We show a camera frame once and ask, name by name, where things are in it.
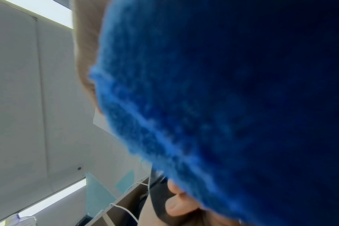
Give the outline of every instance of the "white cable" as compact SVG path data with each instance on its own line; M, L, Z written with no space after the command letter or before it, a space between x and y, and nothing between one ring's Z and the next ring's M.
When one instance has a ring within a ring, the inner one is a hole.
M143 179L145 179L145 178L148 177L148 176L149 176L149 175L146 175L146 176L144 176L143 178L136 180L136 182L139 182L140 180L143 180Z
M110 203L110 205L113 205L113 206L115 206L115 207L117 207L117 208L120 208L120 209L125 210L126 212L128 212L128 213L132 216L132 218L133 218L137 223L139 222L139 220L136 219L136 217L135 217L128 209L126 209L125 207L115 205L114 203Z
M126 189L126 191L128 191L130 188L132 188L132 186L134 186L135 184L142 184L142 185L148 186L148 184L136 182L136 183L134 183L133 185L131 185L128 189Z

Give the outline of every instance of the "blue towel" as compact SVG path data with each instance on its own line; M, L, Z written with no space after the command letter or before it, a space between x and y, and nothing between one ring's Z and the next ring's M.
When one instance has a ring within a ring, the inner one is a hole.
M131 152L222 215L339 225L338 0L114 0L99 44Z

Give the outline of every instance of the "light fixture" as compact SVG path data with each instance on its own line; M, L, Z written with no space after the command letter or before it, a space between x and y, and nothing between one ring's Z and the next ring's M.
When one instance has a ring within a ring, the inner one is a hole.
M58 193L53 194L52 196L26 208L25 210L22 210L19 212L19 217L30 217L34 216L35 214L39 213L43 209L53 205L57 201L67 197L71 193L76 192L80 188L83 188L86 186L86 179L83 179L76 184L73 184L67 188L65 188L62 191L59 191ZM4 221L0 222L0 226L4 226Z
M53 0L5 0L20 8L73 28L72 11Z

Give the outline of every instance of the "skin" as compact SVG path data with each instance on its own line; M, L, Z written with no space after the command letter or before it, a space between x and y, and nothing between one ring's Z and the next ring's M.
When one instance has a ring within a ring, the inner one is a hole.
M93 103L98 107L95 86L88 78L89 68L96 61L98 39L102 17L110 0L71 0L74 22L75 67L79 80ZM201 209L200 213L183 226L240 226L236 220L228 219L211 210L201 208L200 204L169 180L168 188L176 195L166 202L166 211L171 216L188 214ZM151 197L142 209L138 226L165 226L152 206Z

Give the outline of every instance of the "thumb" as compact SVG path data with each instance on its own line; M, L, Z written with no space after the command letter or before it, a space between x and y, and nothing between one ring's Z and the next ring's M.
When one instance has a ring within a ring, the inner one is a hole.
M180 216L195 211L200 204L186 193L177 194L166 201L166 211L172 216Z

